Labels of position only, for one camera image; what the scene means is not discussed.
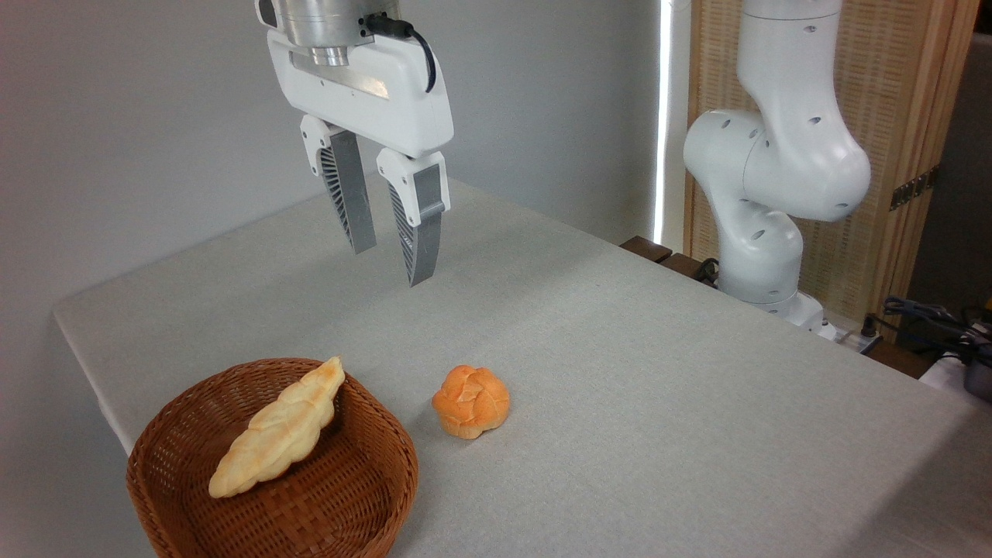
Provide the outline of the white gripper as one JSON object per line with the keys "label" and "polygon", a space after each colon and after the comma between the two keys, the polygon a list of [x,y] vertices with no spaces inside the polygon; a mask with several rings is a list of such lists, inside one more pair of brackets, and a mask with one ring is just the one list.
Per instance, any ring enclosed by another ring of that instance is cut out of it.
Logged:
{"label": "white gripper", "polygon": [[309,114],[300,124],[309,166],[325,184],[354,253],[377,244],[358,135],[390,148],[379,153],[377,167],[389,184],[408,283],[431,277],[442,214],[450,209],[446,161],[435,152],[453,138],[442,73],[426,92],[422,46],[389,36],[351,47],[342,67],[313,63],[275,29],[268,46],[288,103]]}

